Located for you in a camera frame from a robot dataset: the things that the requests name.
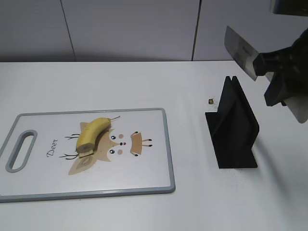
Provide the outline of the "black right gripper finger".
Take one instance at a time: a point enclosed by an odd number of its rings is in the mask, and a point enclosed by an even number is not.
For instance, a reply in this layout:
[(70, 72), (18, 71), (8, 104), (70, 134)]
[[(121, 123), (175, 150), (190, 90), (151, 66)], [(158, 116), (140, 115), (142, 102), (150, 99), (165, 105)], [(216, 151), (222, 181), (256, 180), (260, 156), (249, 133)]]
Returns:
[(267, 72), (278, 72), (283, 70), (282, 53), (273, 51), (259, 53), (253, 61), (256, 76), (264, 76)]
[(270, 84), (264, 93), (267, 106), (275, 106), (292, 97), (289, 79), (282, 74), (273, 74)]

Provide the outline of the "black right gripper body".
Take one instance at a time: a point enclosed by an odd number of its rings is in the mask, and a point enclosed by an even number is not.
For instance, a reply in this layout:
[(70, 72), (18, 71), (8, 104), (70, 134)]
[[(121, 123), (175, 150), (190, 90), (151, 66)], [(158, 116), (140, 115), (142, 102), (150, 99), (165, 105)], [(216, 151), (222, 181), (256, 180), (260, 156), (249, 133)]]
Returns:
[(308, 94), (308, 31), (305, 30), (300, 37), (287, 48), (284, 57), (287, 67), (280, 77), (282, 92), (284, 94), (281, 104), (286, 106), (286, 100), (295, 96)]

